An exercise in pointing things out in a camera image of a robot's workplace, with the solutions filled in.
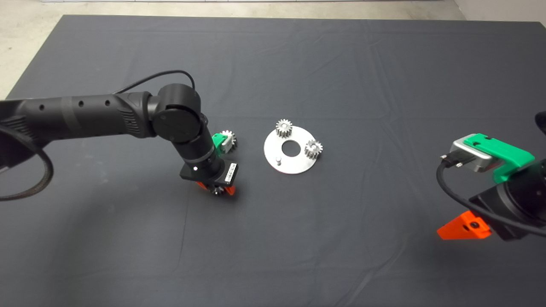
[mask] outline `label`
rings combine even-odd
[[[233,174],[235,173],[236,168],[237,168],[237,163],[232,163],[229,166],[228,174],[225,176],[225,181],[226,182],[231,182],[232,181],[232,177],[233,177]]]

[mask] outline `gear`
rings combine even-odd
[[[277,131],[277,135],[281,138],[289,137],[292,133],[292,123],[286,119],[279,120],[275,127],[275,131]]]
[[[230,130],[224,130],[221,134],[228,137],[221,145],[224,154],[234,151],[235,148],[237,148],[237,137],[235,136],[235,133]]]
[[[221,186],[210,186],[209,191],[214,195],[222,195],[225,192],[225,188]]]
[[[323,150],[322,144],[317,140],[310,140],[305,144],[305,155],[309,159],[316,159]]]

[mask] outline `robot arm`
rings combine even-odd
[[[546,160],[533,163],[530,153],[483,134],[454,141],[441,158],[436,173],[440,187],[469,209],[438,230],[442,239],[484,239],[491,230],[505,241],[529,233],[546,237],[541,229],[546,226]],[[444,181],[443,171],[453,166],[492,170],[497,185],[466,200]]]
[[[116,134],[137,138],[158,135],[170,141],[184,160],[183,179],[197,181],[214,193],[233,185],[238,165],[221,157],[234,143],[229,139],[232,135],[219,135],[220,142],[213,141],[218,136],[212,137],[207,128],[199,94],[184,84],[164,86],[157,96],[116,92],[2,101],[0,170],[42,152],[54,140]]]

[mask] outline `cable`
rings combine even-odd
[[[51,163],[51,159],[49,159],[48,155],[44,152],[44,150],[38,146],[36,146],[32,140],[32,138],[28,137],[25,134],[22,134],[19,131],[6,128],[3,126],[0,126],[0,133],[3,133],[7,136],[12,137],[14,140],[18,141],[21,145],[25,146],[32,152],[34,152],[36,155],[38,155],[41,160],[44,162],[44,176],[40,179],[40,181],[34,185],[33,187],[16,194],[11,194],[8,196],[0,196],[0,202],[6,201],[6,200],[16,200],[21,199],[25,197],[32,196],[36,193],[41,192],[43,189],[45,189],[46,186],[48,186],[49,182],[51,181],[51,178],[53,178],[53,163]]]
[[[438,184],[440,185],[440,188],[442,188],[442,190],[447,195],[449,195],[451,198],[453,198],[454,201],[456,201],[459,204],[467,207],[468,209],[478,213],[478,215],[485,216],[485,217],[487,217],[487,218],[489,218],[489,219],[491,219],[493,221],[497,221],[497,222],[502,223],[504,225],[514,227],[514,228],[520,229],[522,231],[538,235],[540,237],[546,237],[546,231],[544,231],[544,230],[542,230],[542,229],[540,229],[538,227],[529,226],[529,225],[526,225],[526,224],[523,224],[523,223],[520,223],[520,222],[516,222],[516,221],[511,220],[511,219],[507,219],[506,217],[495,214],[495,213],[493,213],[493,212],[491,212],[491,211],[489,211],[487,209],[484,209],[484,208],[482,208],[482,207],[480,207],[480,206],[478,206],[476,204],[471,203],[470,201],[466,200],[462,196],[457,195],[455,192],[453,192],[447,186],[446,181],[444,180],[444,177],[443,177],[443,171],[448,167],[448,164],[449,164],[449,162],[447,162],[447,161],[442,161],[442,163],[440,163],[440,165],[436,169],[436,180],[438,180]]]
[[[135,83],[132,83],[132,84],[120,89],[120,90],[117,90],[117,91],[113,92],[112,94],[121,94],[123,92],[127,92],[128,90],[130,90],[130,89],[132,89],[132,88],[134,88],[134,87],[136,87],[138,85],[141,85],[144,82],[150,81],[150,80],[152,80],[154,78],[157,78],[159,76],[170,75],[170,74],[184,74],[184,75],[188,76],[189,80],[192,82],[192,88],[195,90],[195,81],[193,81],[192,75],[190,75],[185,70],[173,69],[173,70],[165,70],[163,72],[159,72],[159,73],[147,76],[144,79],[138,80]]]

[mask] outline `green mount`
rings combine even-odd
[[[214,147],[218,151],[219,154],[221,154],[220,145],[228,138],[227,135],[222,133],[216,133],[212,136],[212,142],[214,143]]]
[[[464,143],[504,161],[503,165],[493,171],[493,180],[498,184],[505,182],[518,169],[535,160],[529,152],[481,133],[465,139]]]

